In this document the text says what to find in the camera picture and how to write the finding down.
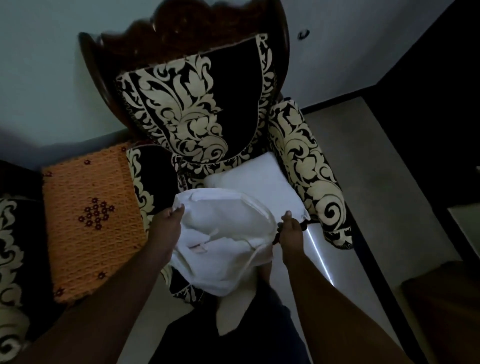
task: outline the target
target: wall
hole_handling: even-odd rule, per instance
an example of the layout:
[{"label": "wall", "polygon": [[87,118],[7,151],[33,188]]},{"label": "wall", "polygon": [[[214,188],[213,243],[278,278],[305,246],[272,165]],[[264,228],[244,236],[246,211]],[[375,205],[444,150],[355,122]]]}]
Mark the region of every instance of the wall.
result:
[{"label": "wall", "polygon": [[[304,107],[375,84],[451,0],[282,2],[291,39],[282,92]],[[76,36],[122,31],[158,3],[0,1],[0,158],[35,169],[122,138]],[[311,34],[299,42],[303,28]]]}]

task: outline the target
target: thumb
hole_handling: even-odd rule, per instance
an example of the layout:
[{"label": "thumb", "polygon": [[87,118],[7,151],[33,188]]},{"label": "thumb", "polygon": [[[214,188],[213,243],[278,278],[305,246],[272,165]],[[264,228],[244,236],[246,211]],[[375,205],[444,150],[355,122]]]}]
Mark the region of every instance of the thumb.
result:
[{"label": "thumb", "polygon": [[175,211],[172,212],[172,214],[170,215],[170,218],[180,221],[184,212],[185,212],[185,205],[181,204],[179,208],[177,208]]}]

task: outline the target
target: black floor border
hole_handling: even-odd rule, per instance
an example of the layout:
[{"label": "black floor border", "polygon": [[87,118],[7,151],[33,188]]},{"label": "black floor border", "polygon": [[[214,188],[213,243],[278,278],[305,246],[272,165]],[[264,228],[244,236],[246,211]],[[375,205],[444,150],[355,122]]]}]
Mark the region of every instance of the black floor border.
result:
[{"label": "black floor border", "polygon": [[373,290],[378,296],[380,304],[382,305],[404,352],[415,364],[428,364],[425,354],[418,344],[400,305],[393,295],[390,286],[380,270],[380,267],[378,266],[377,261],[375,260],[375,257],[373,256],[372,251],[363,237],[363,234],[361,233],[348,206],[347,213],[351,216],[353,249],[372,284]]},{"label": "black floor border", "polygon": [[349,92],[348,94],[340,95],[340,96],[331,98],[327,101],[322,101],[322,102],[307,106],[305,108],[301,108],[300,110],[301,110],[303,115],[310,114],[311,112],[315,112],[315,111],[318,111],[318,110],[321,110],[321,109],[325,109],[329,106],[340,104],[342,102],[345,102],[345,101],[351,100],[353,98],[362,96],[364,93],[369,92],[375,86],[376,85],[361,88],[360,90]]}]

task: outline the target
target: white pillowcase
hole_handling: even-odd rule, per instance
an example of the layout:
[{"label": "white pillowcase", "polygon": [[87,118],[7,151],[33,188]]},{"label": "white pillowcase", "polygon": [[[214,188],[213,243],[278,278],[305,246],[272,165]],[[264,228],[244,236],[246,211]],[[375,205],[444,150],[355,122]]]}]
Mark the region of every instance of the white pillowcase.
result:
[{"label": "white pillowcase", "polygon": [[272,152],[251,159],[225,172],[211,174],[204,180],[205,187],[227,188],[256,198],[282,221],[285,211],[299,222],[310,220],[302,200],[283,175]]}]

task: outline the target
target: dark clothing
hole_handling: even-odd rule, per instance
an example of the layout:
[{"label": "dark clothing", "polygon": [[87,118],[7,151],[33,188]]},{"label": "dark clothing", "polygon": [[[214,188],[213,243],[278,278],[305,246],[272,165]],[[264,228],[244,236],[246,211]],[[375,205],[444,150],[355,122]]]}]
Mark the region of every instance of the dark clothing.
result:
[{"label": "dark clothing", "polygon": [[264,281],[235,330],[219,336],[215,312],[213,305],[196,308],[172,322],[150,364],[310,364],[290,310]]}]

